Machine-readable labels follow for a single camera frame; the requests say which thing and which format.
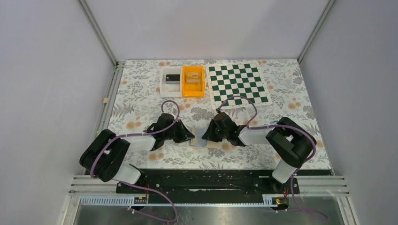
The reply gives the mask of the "beige leather card holder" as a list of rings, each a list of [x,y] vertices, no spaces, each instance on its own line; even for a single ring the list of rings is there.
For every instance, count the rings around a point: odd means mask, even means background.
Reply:
[[[213,149],[218,149],[220,148],[221,143],[220,142],[212,142],[207,140],[207,146],[204,148],[213,148]]]

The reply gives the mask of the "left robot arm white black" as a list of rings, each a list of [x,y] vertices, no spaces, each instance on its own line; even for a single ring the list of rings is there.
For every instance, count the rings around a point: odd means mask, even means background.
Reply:
[[[102,130],[82,154],[79,164],[88,171],[93,169],[93,176],[103,182],[115,180],[135,184],[141,171],[124,162],[127,153],[154,151],[167,140],[184,143],[194,138],[195,135],[181,120],[176,120],[172,114],[162,113],[155,123],[137,135],[117,138],[111,130]]]

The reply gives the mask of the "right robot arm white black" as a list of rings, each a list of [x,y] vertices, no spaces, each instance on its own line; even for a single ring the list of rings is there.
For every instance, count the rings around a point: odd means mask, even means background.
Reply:
[[[272,177],[282,184],[316,152],[316,140],[288,117],[282,117],[276,124],[249,127],[237,125],[221,112],[211,120],[202,139],[216,143],[225,139],[234,146],[242,147],[270,144],[281,157]]]

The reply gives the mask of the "white plastic bin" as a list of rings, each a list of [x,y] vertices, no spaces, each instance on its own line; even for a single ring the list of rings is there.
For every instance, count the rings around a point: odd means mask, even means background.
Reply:
[[[163,67],[160,76],[160,97],[182,97],[182,67]]]

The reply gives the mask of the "orange plastic bin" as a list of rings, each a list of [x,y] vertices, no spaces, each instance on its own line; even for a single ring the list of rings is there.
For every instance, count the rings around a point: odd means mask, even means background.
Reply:
[[[205,95],[205,70],[203,66],[182,67],[182,96],[200,98]]]

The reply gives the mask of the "green white chessboard mat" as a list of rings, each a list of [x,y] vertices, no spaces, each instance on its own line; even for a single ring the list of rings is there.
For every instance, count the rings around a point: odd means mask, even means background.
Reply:
[[[212,109],[272,104],[257,61],[228,62],[205,66]]]

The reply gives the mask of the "black box in white bin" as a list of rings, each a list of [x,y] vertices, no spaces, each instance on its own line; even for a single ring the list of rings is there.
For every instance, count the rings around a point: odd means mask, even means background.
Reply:
[[[166,84],[179,84],[181,81],[180,74],[166,74],[165,83]]]

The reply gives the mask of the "wooden block in orange bin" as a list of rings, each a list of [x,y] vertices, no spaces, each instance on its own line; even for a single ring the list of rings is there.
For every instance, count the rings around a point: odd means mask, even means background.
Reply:
[[[200,72],[186,72],[185,73],[185,82],[186,83],[200,83],[201,82],[201,73]]]

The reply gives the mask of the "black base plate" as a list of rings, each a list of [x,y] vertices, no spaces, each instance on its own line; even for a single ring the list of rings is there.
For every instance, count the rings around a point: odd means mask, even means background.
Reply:
[[[297,179],[281,184],[271,175],[272,170],[144,169],[136,185],[174,204],[262,203],[263,195],[300,193]]]

